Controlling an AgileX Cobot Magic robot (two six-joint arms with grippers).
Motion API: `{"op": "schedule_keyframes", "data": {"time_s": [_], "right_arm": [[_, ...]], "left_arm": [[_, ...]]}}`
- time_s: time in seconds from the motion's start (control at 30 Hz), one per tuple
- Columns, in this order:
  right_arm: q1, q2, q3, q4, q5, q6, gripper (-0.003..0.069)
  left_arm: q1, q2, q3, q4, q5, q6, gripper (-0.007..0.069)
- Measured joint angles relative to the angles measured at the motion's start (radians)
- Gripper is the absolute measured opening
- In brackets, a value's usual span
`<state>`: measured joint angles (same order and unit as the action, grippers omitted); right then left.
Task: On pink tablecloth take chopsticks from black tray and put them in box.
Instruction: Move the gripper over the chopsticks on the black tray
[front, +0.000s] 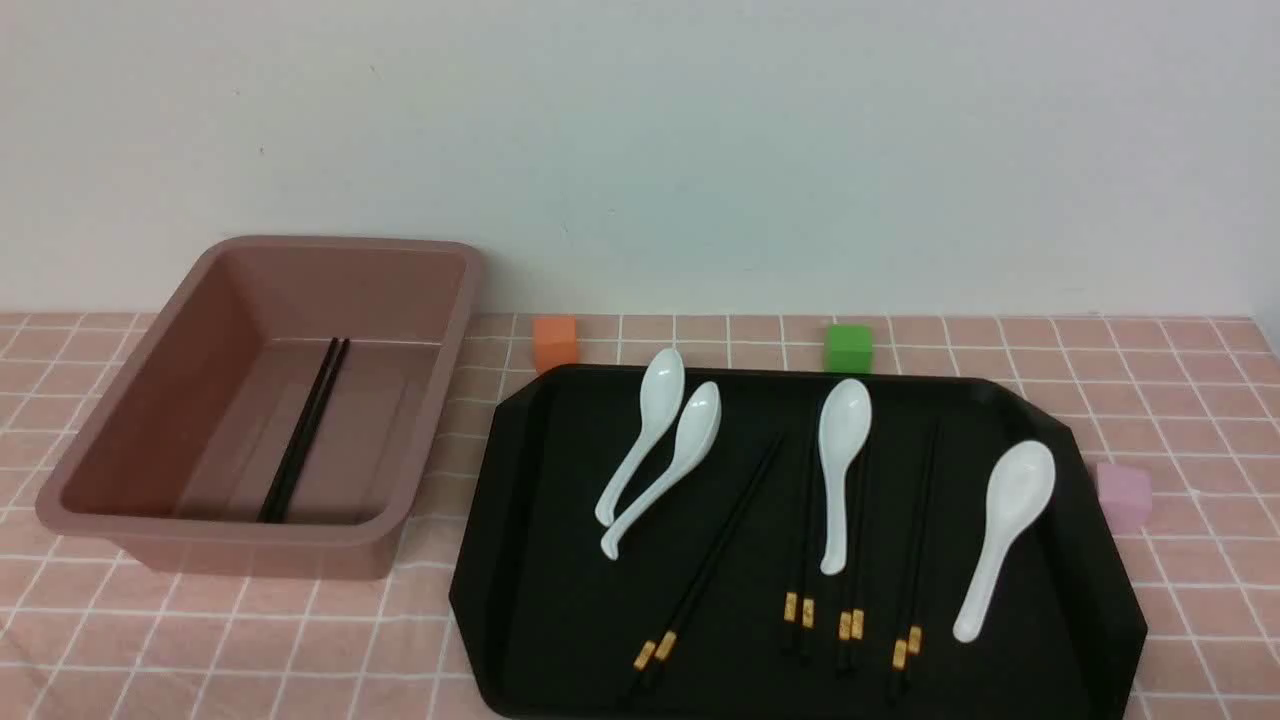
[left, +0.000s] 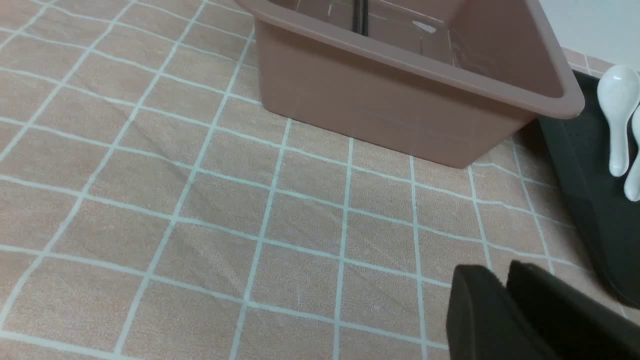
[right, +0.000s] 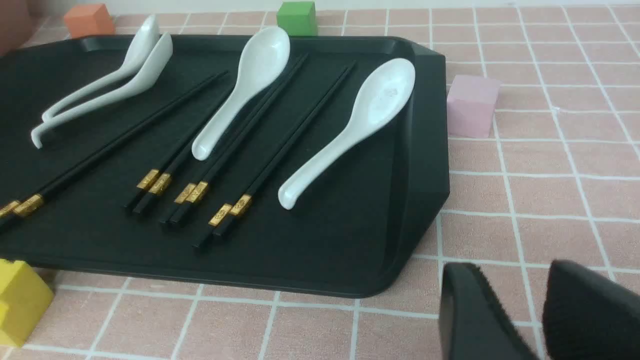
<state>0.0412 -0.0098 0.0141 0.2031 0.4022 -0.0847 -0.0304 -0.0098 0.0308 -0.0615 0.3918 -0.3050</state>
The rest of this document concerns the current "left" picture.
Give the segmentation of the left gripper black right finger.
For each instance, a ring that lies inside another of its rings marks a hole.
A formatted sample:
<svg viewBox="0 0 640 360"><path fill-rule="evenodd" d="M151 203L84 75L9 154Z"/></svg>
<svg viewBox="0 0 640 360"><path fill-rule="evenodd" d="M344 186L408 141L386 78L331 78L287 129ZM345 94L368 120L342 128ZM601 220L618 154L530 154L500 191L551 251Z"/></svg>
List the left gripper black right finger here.
<svg viewBox="0 0 640 360"><path fill-rule="evenodd" d="M512 260L506 289L563 360L638 360L640 328L539 266Z"/></svg>

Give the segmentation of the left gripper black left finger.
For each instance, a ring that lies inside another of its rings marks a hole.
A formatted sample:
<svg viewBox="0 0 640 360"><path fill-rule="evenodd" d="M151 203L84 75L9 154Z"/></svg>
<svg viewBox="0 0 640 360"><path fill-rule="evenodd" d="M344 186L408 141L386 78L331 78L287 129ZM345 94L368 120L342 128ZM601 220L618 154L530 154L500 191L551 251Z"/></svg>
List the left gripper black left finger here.
<svg viewBox="0 0 640 360"><path fill-rule="evenodd" d="M502 282L481 265L454 269L446 312L451 360L558 360Z"/></svg>

